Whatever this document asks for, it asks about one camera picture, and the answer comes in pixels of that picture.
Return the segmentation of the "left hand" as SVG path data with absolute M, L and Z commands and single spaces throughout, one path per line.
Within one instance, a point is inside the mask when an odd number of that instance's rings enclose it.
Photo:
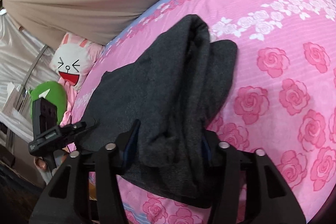
M 68 152 L 67 151 L 56 151 L 54 153 L 54 157 L 55 157 L 55 162 L 56 162 L 56 167 L 58 168 L 59 166 L 62 165 L 62 163 L 65 161 L 65 159 L 68 156 Z M 43 170 L 43 171 L 49 171 L 49 165 L 47 164 L 47 162 L 45 160 L 43 160 L 41 157 L 36 157 L 34 159 L 35 162 L 35 166 L 37 167 L 37 169 Z

